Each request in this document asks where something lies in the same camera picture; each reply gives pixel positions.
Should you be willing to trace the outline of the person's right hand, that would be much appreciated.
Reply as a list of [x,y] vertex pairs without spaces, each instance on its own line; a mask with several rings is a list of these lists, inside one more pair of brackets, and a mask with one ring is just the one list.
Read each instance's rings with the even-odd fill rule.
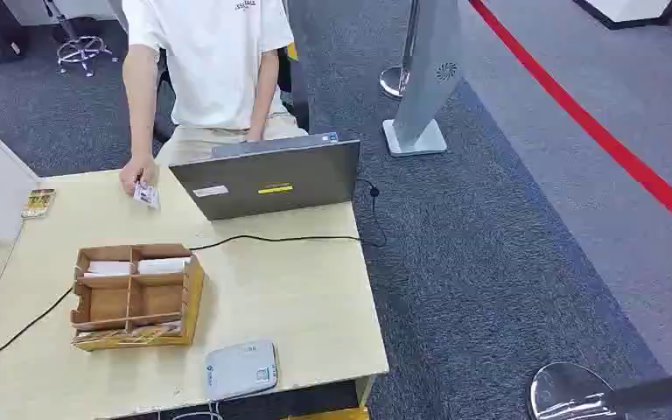
[[150,154],[133,155],[119,172],[122,191],[129,196],[134,194],[136,184],[154,186],[157,180],[158,165]]

